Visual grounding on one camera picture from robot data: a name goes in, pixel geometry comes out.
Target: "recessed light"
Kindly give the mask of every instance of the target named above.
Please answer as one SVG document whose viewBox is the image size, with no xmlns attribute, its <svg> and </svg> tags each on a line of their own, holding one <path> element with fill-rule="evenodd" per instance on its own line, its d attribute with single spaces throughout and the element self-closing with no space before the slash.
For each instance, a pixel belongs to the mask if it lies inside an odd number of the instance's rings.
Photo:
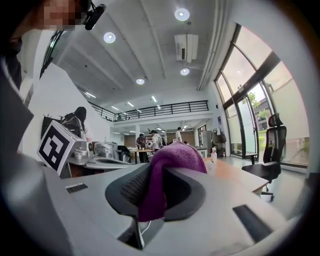
<svg viewBox="0 0 320 256">
<path fill-rule="evenodd" d="M 179 21 L 186 21 L 190 17 L 190 12 L 187 9 L 179 8 L 175 11 L 174 16 Z"/>
<path fill-rule="evenodd" d="M 190 73 L 190 70 L 188 68 L 183 68 L 180 72 L 181 75 L 186 76 Z"/>
<path fill-rule="evenodd" d="M 103 40 L 104 40 L 107 44 L 112 44 L 112 43 L 116 40 L 116 36 L 115 36 L 114 33 L 108 32 L 108 33 L 105 33 L 105 34 L 104 34 Z"/>
<path fill-rule="evenodd" d="M 138 78 L 138 79 L 136 80 L 136 83 L 137 83 L 138 85 L 143 85 L 143 84 L 145 83 L 145 80 L 142 79 L 142 78 Z"/>
<path fill-rule="evenodd" d="M 94 96 L 94 95 L 90 94 L 90 93 L 89 93 L 89 92 L 87 92 L 87 91 L 86 91 L 84 94 L 85 94 L 85 95 L 87 95 L 89 98 L 90 98 L 90 97 L 92 97 L 92 98 L 96 98 L 96 96 Z"/>
</svg>

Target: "purple towel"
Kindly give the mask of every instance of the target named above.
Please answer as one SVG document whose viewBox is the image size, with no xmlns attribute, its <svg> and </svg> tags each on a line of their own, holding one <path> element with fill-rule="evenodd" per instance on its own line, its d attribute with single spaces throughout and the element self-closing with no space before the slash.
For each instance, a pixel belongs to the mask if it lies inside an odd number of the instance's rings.
<svg viewBox="0 0 320 256">
<path fill-rule="evenodd" d="M 158 150 L 151 161 L 149 191 L 139 207 L 139 222 L 148 222 L 164 217 L 167 202 L 162 184 L 163 167 L 188 168 L 207 173 L 205 162 L 192 146 L 175 142 Z"/>
</svg>

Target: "white cable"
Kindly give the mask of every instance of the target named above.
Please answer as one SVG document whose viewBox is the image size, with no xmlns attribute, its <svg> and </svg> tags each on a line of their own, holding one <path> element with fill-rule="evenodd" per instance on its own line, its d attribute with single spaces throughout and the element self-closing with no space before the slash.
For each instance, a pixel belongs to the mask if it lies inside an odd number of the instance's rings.
<svg viewBox="0 0 320 256">
<path fill-rule="evenodd" d="M 151 221 L 149 222 L 149 225 L 146 227 L 146 229 L 141 233 L 141 236 L 146 232 L 146 230 L 150 227 Z"/>
</svg>

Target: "chair backrest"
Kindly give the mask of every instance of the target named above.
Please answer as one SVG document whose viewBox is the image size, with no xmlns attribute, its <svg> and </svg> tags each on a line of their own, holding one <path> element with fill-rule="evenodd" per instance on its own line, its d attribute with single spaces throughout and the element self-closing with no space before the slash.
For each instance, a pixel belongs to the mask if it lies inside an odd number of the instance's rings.
<svg viewBox="0 0 320 256">
<path fill-rule="evenodd" d="M 281 122 L 279 113 L 270 116 L 268 125 L 270 128 L 266 131 L 263 162 L 270 163 L 276 161 L 280 163 L 282 160 L 282 151 L 286 144 L 287 128 Z"/>
</svg>

